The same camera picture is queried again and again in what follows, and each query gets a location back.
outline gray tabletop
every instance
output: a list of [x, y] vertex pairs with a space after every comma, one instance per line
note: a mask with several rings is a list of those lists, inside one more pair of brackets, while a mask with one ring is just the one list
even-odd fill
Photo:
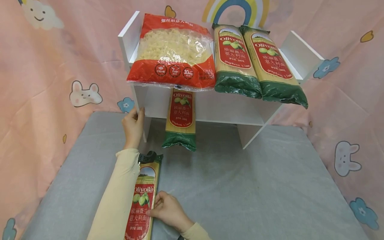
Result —
[[[123, 116], [90, 117], [22, 239], [86, 239], [124, 144]], [[268, 126], [242, 150], [235, 125], [198, 122], [192, 153], [161, 148], [164, 120], [151, 128], [140, 151], [164, 154], [158, 189], [212, 239], [367, 239], [301, 129]], [[152, 240], [178, 236], [154, 221]]]

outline person's right hand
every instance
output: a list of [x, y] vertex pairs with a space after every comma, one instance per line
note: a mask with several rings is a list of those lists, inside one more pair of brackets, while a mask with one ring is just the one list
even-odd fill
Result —
[[194, 224], [185, 214], [178, 200], [164, 191], [156, 195], [154, 209], [147, 211], [146, 214], [162, 220], [179, 233], [185, 233]]

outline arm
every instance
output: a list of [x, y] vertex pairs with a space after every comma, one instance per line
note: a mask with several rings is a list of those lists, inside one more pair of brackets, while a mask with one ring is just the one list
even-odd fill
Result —
[[211, 240], [208, 233], [185, 214], [178, 200], [164, 191], [157, 194], [154, 209], [146, 214], [174, 227], [185, 240]]
[[143, 109], [139, 115], [136, 109], [133, 109], [122, 120], [126, 144], [122, 151], [116, 153], [115, 168], [99, 203], [88, 240], [124, 238], [131, 211], [131, 205], [127, 203], [132, 202], [136, 180], [140, 173], [137, 148], [143, 132], [143, 121]]
[[182, 233], [181, 236], [185, 240], [211, 240], [208, 233], [198, 223], [195, 223], [186, 232]]

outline pink curtain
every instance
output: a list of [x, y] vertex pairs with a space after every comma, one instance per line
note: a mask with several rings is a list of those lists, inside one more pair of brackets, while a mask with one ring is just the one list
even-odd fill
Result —
[[214, 0], [3, 2], [3, 237], [21, 237], [90, 114], [133, 107], [117, 35], [140, 10], [205, 27], [217, 14], [220, 23], [235, 25], [249, 18], [249, 25], [270, 30], [277, 45], [294, 30], [328, 59], [304, 85], [310, 108], [287, 105], [273, 123], [307, 132], [367, 234], [383, 238], [383, 3], [247, 0], [248, 12], [242, 0], [228, 1], [233, 6], [226, 9]]

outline plastic packaging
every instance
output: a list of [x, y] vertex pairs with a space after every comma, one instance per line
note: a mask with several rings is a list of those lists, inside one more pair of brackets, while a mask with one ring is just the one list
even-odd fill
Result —
[[162, 159], [157, 155], [154, 162], [140, 164], [124, 240], [151, 240], [153, 218], [146, 212], [154, 206]]
[[219, 93], [236, 93], [261, 98], [248, 50], [240, 30], [231, 25], [213, 24], [216, 57], [216, 85]]
[[189, 91], [210, 90], [216, 82], [211, 42], [209, 31], [202, 26], [145, 14], [137, 58], [127, 81]]
[[162, 147], [181, 145], [192, 152], [196, 151], [194, 95], [194, 92], [172, 90]]
[[248, 26], [241, 26], [240, 31], [256, 70], [263, 100], [298, 104], [307, 109], [307, 98], [279, 49], [269, 38], [269, 32]]

